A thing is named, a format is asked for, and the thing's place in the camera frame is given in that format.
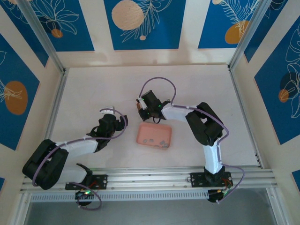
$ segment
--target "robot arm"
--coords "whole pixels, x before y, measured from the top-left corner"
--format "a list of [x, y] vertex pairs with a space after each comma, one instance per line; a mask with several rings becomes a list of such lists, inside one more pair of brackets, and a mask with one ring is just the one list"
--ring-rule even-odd
[[221, 179], [225, 169], [221, 165], [218, 157], [217, 142], [223, 135], [223, 128], [211, 117], [196, 110], [189, 109], [200, 109], [221, 121], [207, 103], [202, 102], [197, 106], [187, 108], [174, 107], [169, 100], [161, 103], [151, 90], [138, 98], [137, 102], [137, 108], [143, 121], [153, 117], [162, 120], [180, 120], [187, 122], [196, 140], [203, 145], [207, 179], [211, 182]]
[[[124, 116], [124, 118], [126, 120], [126, 124], [128, 124], [127, 116]], [[120, 120], [117, 120], [113, 114], [107, 113], [103, 116], [103, 118], [99, 119], [99, 126], [94, 127], [92, 131], [84, 137], [84, 139], [93, 137], [110, 138], [115, 131], [121, 131], [124, 128], [125, 122], [122, 117], [120, 117]], [[57, 182], [76, 182], [83, 183], [85, 186], [88, 186], [92, 175], [91, 170], [81, 164], [64, 169], [65, 163], [73, 157], [98, 152], [103, 149], [109, 141], [110, 140], [99, 139], [86, 140], [84, 142], [69, 143], [68, 145], [60, 147], [42, 166], [35, 183], [44, 190], [50, 189]], [[61, 144], [63, 144], [63, 142], [55, 143], [49, 139], [42, 141], [23, 167], [22, 172], [30, 179], [33, 179], [34, 174], [44, 158], [50, 151]]]

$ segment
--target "pink tray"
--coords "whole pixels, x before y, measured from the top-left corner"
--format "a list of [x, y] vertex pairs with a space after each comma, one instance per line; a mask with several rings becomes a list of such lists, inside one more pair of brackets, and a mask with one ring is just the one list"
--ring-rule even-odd
[[172, 128], [169, 125], [140, 123], [136, 142], [154, 148], [167, 149], [171, 143]]

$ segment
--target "pink plastic container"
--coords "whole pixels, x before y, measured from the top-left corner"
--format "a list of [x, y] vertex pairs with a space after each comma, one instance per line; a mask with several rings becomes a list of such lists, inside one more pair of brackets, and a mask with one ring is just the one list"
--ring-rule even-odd
[[136, 142], [159, 149], [167, 149], [171, 144], [172, 128], [169, 125], [140, 123]]

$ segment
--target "black mount plate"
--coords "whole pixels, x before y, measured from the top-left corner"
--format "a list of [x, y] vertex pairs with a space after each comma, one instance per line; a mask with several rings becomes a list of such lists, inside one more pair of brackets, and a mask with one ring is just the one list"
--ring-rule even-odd
[[[107, 175], [106, 174], [99, 174], [99, 175], [92, 175], [92, 182], [95, 182], [89, 188], [92, 190], [106, 190], [107, 186]], [[66, 190], [81, 190], [82, 187], [74, 185], [74, 184], [66, 184]]]
[[[221, 180], [220, 182], [214, 183], [214, 184], [209, 183], [206, 180], [205, 174], [203, 172], [192, 172], [190, 174], [190, 176], [191, 176], [190, 182], [192, 184], [192, 188], [210, 188], [210, 187], [225, 187], [226, 186], [226, 184], [223, 180]], [[230, 172], [224, 172], [222, 179], [229, 180], [233, 184]]]

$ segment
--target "floral line drawing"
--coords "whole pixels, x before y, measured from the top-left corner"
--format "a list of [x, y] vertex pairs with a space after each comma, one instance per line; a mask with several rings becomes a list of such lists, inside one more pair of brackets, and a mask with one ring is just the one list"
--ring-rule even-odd
[[159, 25], [159, 12], [169, 7], [172, 0], [122, 0], [112, 10], [112, 20], [123, 30], [122, 43], [134, 38], [144, 41]]
[[[0, 51], [0, 65], [4, 62], [6, 52]], [[10, 97], [22, 99], [20, 96], [22, 91], [16, 92], [6, 87], [0, 79], [0, 103], [3, 102], [6, 98], [9, 100]]]
[[291, 118], [295, 119], [300, 116], [300, 24], [292, 35], [285, 61], [288, 73], [281, 80], [285, 85], [281, 85], [278, 97], [282, 103], [291, 100]]
[[[2, 2], [12, 15], [28, 24], [14, 1], [2, 0]], [[79, 19], [79, 14], [66, 10], [65, 0], [31, 0], [29, 3], [47, 33], [56, 38], [61, 38], [63, 31], [77, 34], [77, 29], [72, 22]]]
[[283, 5], [285, 4], [285, 2], [286, 2], [286, 0], [273, 0], [270, 3], [270, 5], [269, 5], [269, 7], [268, 7], [268, 9], [267, 9], [267, 11], [266, 11], [266, 13], [264, 15], [269, 19], [271, 11], [273, 11], [273, 10], [275, 10], [275, 11], [280, 10], [283, 7]]
[[230, 27], [225, 35], [225, 40], [228, 44], [237, 44], [240, 38], [244, 34], [248, 23], [249, 17], [254, 13], [260, 0], [248, 0], [245, 7], [240, 5], [240, 0], [212, 0], [214, 5], [221, 5], [225, 16], [229, 17], [231, 23]]

